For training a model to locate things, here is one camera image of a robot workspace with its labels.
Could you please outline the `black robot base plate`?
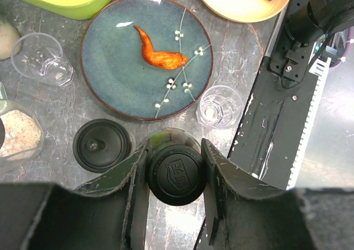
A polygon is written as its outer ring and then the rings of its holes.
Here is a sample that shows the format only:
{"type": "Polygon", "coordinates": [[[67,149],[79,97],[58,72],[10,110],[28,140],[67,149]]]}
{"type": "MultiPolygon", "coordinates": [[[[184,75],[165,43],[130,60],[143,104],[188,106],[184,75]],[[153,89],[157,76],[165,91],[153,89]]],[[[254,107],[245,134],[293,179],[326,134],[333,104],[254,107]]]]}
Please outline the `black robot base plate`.
{"type": "Polygon", "coordinates": [[[304,129],[318,77],[309,74],[297,87],[284,89],[262,59],[228,153],[235,165],[279,189],[295,186],[304,146],[304,129]]]}

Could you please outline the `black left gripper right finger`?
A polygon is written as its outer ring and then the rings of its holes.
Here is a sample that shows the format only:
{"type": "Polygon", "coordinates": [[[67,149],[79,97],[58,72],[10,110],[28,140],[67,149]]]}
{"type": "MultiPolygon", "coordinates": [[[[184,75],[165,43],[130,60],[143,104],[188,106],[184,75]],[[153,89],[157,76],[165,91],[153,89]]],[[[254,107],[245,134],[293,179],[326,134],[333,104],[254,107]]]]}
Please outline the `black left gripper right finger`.
{"type": "Polygon", "coordinates": [[[201,141],[209,245],[214,249],[352,249],[353,190],[281,190],[201,141]]]}

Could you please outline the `sauce bottle with black cap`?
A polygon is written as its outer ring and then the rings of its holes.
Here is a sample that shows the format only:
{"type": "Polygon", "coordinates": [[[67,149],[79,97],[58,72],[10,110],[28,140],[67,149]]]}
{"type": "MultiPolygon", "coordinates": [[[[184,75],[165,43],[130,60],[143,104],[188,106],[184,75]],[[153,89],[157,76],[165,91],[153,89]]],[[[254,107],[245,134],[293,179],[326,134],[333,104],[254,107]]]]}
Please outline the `sauce bottle with black cap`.
{"type": "Polygon", "coordinates": [[[195,201],[206,186],[206,164],[200,143],[179,128],[164,128],[145,137],[146,178],[154,196],[172,206],[195,201]]]}

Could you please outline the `spice jar with black lid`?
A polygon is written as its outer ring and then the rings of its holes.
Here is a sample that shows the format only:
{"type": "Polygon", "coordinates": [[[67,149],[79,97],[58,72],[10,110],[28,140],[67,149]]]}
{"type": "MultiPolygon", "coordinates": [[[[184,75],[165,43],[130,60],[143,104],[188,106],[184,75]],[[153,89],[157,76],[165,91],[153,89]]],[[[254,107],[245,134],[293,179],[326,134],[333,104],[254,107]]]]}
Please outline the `spice jar with black lid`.
{"type": "Polygon", "coordinates": [[[79,128],[72,151],[87,171],[102,174],[125,160],[136,148],[134,135],[109,119],[94,119],[79,128]]]}

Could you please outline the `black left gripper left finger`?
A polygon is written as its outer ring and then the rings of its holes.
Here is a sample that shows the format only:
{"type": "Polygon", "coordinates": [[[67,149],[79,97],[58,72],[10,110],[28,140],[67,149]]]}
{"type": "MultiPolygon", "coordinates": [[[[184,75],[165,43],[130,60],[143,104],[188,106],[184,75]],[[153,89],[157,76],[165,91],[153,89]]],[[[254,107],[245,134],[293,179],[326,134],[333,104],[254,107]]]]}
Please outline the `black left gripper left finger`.
{"type": "Polygon", "coordinates": [[[76,190],[1,184],[2,249],[143,249],[149,142],[76,190]]]}

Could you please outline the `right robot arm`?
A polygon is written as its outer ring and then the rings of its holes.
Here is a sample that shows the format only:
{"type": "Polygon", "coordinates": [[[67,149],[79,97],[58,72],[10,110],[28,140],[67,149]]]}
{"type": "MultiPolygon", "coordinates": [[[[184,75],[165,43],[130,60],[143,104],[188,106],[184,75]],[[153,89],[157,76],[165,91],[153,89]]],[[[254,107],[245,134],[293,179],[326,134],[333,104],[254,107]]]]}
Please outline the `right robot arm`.
{"type": "Polygon", "coordinates": [[[297,87],[325,49],[321,46],[306,63],[311,45],[322,36],[328,45],[335,33],[352,26],[353,0],[290,0],[270,55],[269,71],[280,77],[282,88],[297,87]]]}

